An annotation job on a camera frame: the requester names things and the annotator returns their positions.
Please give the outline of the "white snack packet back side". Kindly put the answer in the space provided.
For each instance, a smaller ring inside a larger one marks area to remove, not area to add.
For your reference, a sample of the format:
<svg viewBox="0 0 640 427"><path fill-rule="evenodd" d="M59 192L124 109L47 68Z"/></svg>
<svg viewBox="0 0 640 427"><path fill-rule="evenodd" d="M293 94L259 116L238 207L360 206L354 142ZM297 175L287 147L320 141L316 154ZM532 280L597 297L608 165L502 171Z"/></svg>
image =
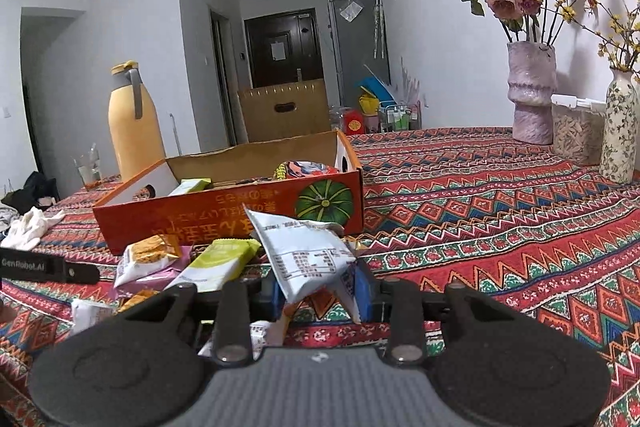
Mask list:
<svg viewBox="0 0 640 427"><path fill-rule="evenodd" d="M335 306L361 322L355 268L362 246L335 222L297 220L245 210L288 303L306 305L322 320Z"/></svg>

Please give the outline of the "green white snack packet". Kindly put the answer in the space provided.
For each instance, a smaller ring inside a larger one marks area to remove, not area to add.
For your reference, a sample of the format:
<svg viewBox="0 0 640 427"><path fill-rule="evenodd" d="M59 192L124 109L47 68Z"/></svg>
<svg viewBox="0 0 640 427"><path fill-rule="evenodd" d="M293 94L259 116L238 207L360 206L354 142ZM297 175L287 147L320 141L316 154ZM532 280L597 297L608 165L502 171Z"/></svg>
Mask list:
<svg viewBox="0 0 640 427"><path fill-rule="evenodd" d="M199 293L220 291L225 283L240 276L260 247L256 239L215 239L166 289L191 284Z"/></svg>

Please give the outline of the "pink snack packet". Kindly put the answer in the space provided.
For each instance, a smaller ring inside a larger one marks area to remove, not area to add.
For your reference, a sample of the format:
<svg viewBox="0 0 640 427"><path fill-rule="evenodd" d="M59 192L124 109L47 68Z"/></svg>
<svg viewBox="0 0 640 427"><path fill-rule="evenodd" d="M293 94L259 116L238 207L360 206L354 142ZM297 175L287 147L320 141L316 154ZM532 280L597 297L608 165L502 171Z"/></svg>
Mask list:
<svg viewBox="0 0 640 427"><path fill-rule="evenodd" d="M110 290L110 296L112 298L125 298L131 297L137 294L139 291L162 291L171 281L186 269L186 266L191 262L190 246L181 247L181 257L176 260L167 268L141 277L141 279L125 283L119 287L113 287Z"/></svg>

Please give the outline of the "white oat crisp snack packet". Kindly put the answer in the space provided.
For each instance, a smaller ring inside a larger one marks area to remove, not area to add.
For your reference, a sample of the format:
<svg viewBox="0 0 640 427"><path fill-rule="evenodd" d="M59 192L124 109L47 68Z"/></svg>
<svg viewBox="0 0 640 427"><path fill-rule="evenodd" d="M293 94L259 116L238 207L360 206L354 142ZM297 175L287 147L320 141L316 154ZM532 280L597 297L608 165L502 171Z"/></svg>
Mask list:
<svg viewBox="0 0 640 427"><path fill-rule="evenodd" d="M181 258L181 247L177 235L156 234L132 243L125 248L120 258L114 287L148 277L173 265Z"/></svg>

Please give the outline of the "white cloth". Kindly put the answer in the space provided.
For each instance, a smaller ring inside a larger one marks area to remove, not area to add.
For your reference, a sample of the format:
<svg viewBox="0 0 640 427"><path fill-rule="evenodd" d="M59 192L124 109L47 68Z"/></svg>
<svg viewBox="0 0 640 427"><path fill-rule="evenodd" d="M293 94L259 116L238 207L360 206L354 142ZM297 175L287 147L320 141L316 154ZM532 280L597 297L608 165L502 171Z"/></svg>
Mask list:
<svg viewBox="0 0 640 427"><path fill-rule="evenodd" d="M43 235L53 225L60 223L64 217L64 211L47 216L42 210L32 207L24 216L10 224L9 231L1 241L1 247L17 251L32 251L40 243Z"/></svg>

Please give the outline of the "glass cup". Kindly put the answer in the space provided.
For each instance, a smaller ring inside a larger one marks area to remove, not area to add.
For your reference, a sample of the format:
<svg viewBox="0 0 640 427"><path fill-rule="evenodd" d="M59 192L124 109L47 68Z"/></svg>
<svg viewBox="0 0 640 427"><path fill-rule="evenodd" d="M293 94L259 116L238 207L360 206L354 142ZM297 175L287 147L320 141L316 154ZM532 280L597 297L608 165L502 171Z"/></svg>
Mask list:
<svg viewBox="0 0 640 427"><path fill-rule="evenodd" d="M74 165L86 190L102 182L101 158L96 143L92 144L87 153L75 158Z"/></svg>

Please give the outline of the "red orange cardboard box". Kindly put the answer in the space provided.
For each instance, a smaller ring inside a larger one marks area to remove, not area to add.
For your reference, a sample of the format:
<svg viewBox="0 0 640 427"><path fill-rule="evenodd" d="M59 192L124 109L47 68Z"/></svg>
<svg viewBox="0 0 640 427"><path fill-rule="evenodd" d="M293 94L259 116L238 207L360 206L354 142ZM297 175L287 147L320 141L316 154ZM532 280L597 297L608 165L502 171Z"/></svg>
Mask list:
<svg viewBox="0 0 640 427"><path fill-rule="evenodd" d="M340 172L274 179L288 160L322 162ZM347 136L333 130L163 159L107 193L93 213L108 249L120 255L154 234L177 235L184 246L249 236L247 209L362 232L362 168Z"/></svg>

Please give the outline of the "colourful snack bag in box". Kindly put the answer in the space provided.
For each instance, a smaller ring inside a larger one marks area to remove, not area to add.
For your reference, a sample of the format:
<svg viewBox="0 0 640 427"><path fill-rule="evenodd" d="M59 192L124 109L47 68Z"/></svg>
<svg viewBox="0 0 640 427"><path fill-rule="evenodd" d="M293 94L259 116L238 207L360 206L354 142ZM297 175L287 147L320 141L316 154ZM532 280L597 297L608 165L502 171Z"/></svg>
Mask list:
<svg viewBox="0 0 640 427"><path fill-rule="evenodd" d="M325 174L339 173L340 170L333 166L309 160L283 161L276 170L273 178L276 180L308 178L308 176L324 176Z"/></svg>

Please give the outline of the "red gift box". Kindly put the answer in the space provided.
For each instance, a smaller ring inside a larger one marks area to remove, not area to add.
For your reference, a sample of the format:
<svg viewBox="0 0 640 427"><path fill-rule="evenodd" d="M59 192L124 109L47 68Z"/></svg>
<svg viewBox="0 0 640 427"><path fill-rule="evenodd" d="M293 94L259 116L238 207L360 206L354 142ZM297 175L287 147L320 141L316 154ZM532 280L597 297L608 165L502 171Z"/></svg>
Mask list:
<svg viewBox="0 0 640 427"><path fill-rule="evenodd" d="M349 108L343 112L343 132L346 135L365 134L367 132L364 119L358 109Z"/></svg>

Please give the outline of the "grey refrigerator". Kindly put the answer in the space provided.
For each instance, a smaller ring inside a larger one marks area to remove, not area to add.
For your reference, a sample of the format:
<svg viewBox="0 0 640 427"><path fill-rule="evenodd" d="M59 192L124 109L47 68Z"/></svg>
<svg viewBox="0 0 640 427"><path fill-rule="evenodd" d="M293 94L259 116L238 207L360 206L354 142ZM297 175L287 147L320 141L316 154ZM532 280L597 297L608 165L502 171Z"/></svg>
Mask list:
<svg viewBox="0 0 640 427"><path fill-rule="evenodd" d="M382 1L330 0L328 13L340 103L357 107L363 79L390 85Z"/></svg>

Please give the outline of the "dark entrance door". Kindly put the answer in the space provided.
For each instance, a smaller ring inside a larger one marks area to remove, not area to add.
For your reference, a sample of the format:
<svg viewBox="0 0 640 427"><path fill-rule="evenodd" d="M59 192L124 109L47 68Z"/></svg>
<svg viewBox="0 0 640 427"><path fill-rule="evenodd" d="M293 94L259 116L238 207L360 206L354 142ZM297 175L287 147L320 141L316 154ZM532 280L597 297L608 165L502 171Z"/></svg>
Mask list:
<svg viewBox="0 0 640 427"><path fill-rule="evenodd" d="M244 20L254 88L323 78L314 9Z"/></svg>

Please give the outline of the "clear container with seeds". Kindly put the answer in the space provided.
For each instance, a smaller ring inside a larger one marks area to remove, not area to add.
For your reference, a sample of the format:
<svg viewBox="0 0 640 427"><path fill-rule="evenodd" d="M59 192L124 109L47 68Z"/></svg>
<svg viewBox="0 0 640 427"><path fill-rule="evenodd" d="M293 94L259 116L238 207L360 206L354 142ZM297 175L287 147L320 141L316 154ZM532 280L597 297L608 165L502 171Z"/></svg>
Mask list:
<svg viewBox="0 0 640 427"><path fill-rule="evenodd" d="M551 97L553 119L553 152L578 166L600 164L604 102L574 95Z"/></svg>

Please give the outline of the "pink textured vase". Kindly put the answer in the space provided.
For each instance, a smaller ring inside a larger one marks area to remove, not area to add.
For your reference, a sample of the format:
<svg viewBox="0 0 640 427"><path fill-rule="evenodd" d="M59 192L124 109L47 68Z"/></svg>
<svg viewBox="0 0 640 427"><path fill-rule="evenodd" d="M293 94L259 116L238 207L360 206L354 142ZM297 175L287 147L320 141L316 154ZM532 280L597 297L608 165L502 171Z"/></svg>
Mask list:
<svg viewBox="0 0 640 427"><path fill-rule="evenodd" d="M508 99L514 104L512 135L516 141L550 145L553 142L551 97L558 87L555 49L520 41L508 49Z"/></svg>

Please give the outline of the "floral ceramic vase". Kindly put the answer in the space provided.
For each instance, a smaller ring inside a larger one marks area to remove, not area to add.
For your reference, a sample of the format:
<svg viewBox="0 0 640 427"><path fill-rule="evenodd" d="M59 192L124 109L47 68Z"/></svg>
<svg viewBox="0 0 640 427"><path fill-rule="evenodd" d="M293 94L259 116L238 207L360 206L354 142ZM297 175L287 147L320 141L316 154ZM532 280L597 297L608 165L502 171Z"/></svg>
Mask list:
<svg viewBox="0 0 640 427"><path fill-rule="evenodd" d="M627 184L634 177L639 130L639 100L631 72L613 68L605 98L600 175Z"/></svg>

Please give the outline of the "yellow twig flowers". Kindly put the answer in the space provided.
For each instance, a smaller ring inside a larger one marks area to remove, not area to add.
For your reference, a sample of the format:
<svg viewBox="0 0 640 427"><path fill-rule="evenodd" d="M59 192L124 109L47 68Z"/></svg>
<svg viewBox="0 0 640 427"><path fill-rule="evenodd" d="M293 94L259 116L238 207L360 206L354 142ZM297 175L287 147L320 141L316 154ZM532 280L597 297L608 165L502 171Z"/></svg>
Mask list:
<svg viewBox="0 0 640 427"><path fill-rule="evenodd" d="M616 12L600 0L558 0L563 22L585 31L597 39L597 56L608 62L608 66L620 72L628 72L632 78L639 78L639 0L631 4L618 0L622 5ZM604 14L605 30L590 27L578 20L576 4L582 4L587 16Z"/></svg>

